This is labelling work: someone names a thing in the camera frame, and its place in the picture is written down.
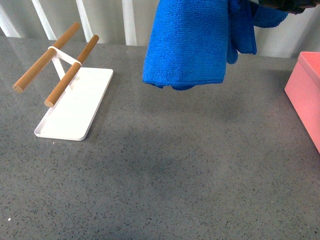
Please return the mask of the dark gripper finger holding cloth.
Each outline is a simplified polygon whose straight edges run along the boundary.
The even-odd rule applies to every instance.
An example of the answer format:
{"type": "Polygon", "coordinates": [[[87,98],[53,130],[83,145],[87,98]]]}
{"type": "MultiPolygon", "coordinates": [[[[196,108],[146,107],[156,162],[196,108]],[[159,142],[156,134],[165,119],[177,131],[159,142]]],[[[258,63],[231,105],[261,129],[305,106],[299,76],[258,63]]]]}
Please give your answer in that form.
{"type": "Polygon", "coordinates": [[[315,8],[320,0],[251,0],[262,7],[273,8],[291,14],[301,14],[305,9],[315,8]]]}

